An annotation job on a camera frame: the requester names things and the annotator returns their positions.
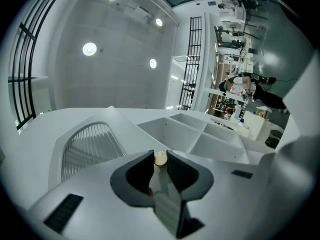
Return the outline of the small cream round object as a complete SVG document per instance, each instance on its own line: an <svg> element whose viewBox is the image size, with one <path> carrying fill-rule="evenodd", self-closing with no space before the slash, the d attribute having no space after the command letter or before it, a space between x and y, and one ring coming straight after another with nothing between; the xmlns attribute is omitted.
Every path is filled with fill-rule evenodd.
<svg viewBox="0 0 320 240"><path fill-rule="evenodd" d="M158 167L163 167L168 161L167 153L164 151L156 151L154 153L154 164Z"/></svg>

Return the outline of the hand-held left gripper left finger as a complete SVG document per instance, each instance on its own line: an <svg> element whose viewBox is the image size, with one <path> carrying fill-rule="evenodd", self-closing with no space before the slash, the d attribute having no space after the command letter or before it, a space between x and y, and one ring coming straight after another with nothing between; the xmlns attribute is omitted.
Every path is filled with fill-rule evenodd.
<svg viewBox="0 0 320 240"><path fill-rule="evenodd" d="M69 240L175 240L148 195L152 151L80 170L52 188L30 214Z"/></svg>

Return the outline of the black round stool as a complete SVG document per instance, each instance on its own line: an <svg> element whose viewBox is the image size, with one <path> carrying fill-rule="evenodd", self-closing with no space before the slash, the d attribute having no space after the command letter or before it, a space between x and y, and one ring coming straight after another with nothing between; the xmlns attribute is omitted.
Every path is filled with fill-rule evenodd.
<svg viewBox="0 0 320 240"><path fill-rule="evenodd" d="M277 145L279 144L282 136L283 136L283 133L281 133L280 131L271 130L269 137L265 141L265 144L268 147L275 149L277 147Z"/></svg>

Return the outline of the white shelf unit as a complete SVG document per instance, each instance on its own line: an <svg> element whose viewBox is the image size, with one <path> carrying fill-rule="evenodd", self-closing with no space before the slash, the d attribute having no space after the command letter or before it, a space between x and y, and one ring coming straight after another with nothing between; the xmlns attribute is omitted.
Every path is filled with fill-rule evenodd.
<svg viewBox="0 0 320 240"><path fill-rule="evenodd" d="M264 143L246 138L206 115L162 115L138 126L170 150L212 160L257 165L262 156L272 152Z"/></svg>

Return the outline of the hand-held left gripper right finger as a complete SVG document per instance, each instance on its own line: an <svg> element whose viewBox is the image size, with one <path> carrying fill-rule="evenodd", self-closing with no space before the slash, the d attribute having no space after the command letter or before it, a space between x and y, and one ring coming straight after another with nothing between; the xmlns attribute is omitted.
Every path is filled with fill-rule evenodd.
<svg viewBox="0 0 320 240"><path fill-rule="evenodd" d="M167 152L179 191L175 237L192 240L295 240L320 210L320 134L301 136L257 165Z"/></svg>

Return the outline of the black window grille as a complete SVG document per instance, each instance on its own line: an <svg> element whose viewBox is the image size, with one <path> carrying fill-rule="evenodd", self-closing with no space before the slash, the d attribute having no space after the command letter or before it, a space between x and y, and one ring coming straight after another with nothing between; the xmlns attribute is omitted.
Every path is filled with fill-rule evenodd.
<svg viewBox="0 0 320 240"><path fill-rule="evenodd" d="M188 50L178 110L189 111L196 91L197 77L201 60L202 17L191 17L189 26Z"/></svg>
<svg viewBox="0 0 320 240"><path fill-rule="evenodd" d="M41 28L57 0L31 0L18 25L10 55L8 88L15 128L21 133L36 118L33 100L33 60Z"/></svg>

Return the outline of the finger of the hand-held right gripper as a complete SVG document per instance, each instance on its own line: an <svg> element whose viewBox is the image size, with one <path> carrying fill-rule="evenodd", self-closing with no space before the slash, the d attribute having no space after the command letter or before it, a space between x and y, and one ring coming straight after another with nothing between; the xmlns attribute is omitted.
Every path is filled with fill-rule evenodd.
<svg viewBox="0 0 320 240"><path fill-rule="evenodd" d="M304 72L283 99L289 119L283 140L320 135L320 52L316 51Z"/></svg>

